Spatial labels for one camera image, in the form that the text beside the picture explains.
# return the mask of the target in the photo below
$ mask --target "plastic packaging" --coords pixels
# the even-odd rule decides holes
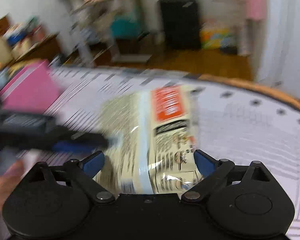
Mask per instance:
[[[217,21],[207,21],[200,30],[202,48],[219,49],[230,34],[228,26]]]
[[[170,86],[107,102],[98,128],[118,144],[104,152],[95,181],[113,194],[182,194],[197,184],[190,91]]]
[[[7,30],[3,37],[7,40],[8,44],[13,47],[26,37],[26,35],[25,26],[23,24],[15,24]]]

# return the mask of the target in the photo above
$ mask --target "snack bag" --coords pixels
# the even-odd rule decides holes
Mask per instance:
[[[183,194],[196,185],[190,91],[170,86],[107,102],[101,129],[118,144],[104,152],[95,181],[113,194]]]

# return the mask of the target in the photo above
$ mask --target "pink box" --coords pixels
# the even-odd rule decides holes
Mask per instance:
[[[255,21],[266,17],[266,0],[247,0],[247,19]]]
[[[3,109],[43,114],[60,96],[47,61],[29,64],[1,91]]]

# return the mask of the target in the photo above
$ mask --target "black trash can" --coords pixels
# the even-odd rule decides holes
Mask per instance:
[[[173,49],[201,49],[196,0],[159,0],[166,44]]]

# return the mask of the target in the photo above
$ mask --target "metal screw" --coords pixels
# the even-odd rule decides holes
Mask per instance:
[[[252,101],[250,102],[250,104],[251,104],[252,106],[260,106],[260,105],[262,104],[262,102],[261,102],[260,100],[258,100],[258,99],[255,99],[255,100],[252,100]]]
[[[97,194],[97,199],[100,200],[107,200],[110,199],[112,197],[112,194],[108,191],[101,191]]]
[[[284,109],[278,109],[277,110],[277,114],[278,115],[285,115],[286,114],[286,111]]]
[[[223,94],[221,94],[221,98],[229,98],[229,97],[231,97],[233,95],[233,93],[232,92],[230,92],[230,91],[227,91],[227,92],[225,92],[225,93],[223,93]]]
[[[200,198],[200,194],[196,191],[188,191],[184,194],[184,196],[186,199],[191,199],[191,200]]]

